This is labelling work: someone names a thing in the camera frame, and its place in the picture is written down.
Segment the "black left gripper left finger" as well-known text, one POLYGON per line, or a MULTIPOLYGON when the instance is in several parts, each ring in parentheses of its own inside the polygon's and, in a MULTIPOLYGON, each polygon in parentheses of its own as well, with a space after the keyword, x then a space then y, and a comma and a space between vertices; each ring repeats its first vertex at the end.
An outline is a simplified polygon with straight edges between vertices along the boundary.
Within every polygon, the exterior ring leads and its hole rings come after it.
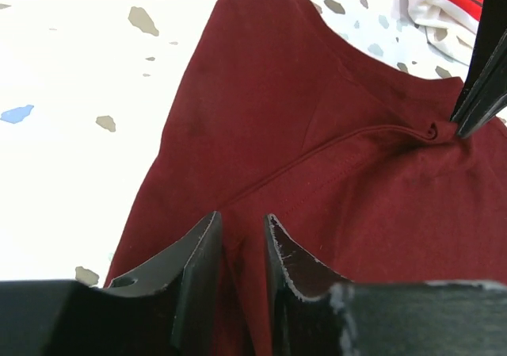
POLYGON ((211 212, 106 288, 4 281, 2 354, 210 354, 221 243, 221 216, 211 212))

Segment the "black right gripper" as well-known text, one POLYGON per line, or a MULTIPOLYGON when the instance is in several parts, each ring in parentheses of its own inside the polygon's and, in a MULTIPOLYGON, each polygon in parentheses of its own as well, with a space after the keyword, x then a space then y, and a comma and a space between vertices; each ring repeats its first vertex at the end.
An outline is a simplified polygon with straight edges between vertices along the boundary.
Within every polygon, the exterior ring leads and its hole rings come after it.
POLYGON ((506 107, 506 0, 482 0, 469 71, 451 115, 467 138, 506 107))

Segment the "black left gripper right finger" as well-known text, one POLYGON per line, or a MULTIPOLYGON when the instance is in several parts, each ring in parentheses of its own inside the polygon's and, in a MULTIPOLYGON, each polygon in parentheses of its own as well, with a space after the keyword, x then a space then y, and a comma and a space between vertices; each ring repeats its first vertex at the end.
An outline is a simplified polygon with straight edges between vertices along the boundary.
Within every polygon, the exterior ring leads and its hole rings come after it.
POLYGON ((494 281, 356 284, 265 218, 275 355, 503 355, 506 287, 494 281))

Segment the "dark maroon t shirt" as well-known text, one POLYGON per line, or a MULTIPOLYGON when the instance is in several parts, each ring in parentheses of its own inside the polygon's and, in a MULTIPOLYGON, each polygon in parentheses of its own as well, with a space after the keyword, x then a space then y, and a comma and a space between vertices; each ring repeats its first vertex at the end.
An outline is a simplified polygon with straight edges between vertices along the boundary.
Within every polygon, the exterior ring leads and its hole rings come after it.
POLYGON ((505 282, 506 128, 458 138, 461 88, 365 55, 309 0, 218 0, 109 278, 220 212, 216 355, 272 352, 269 213, 352 281, 505 282))

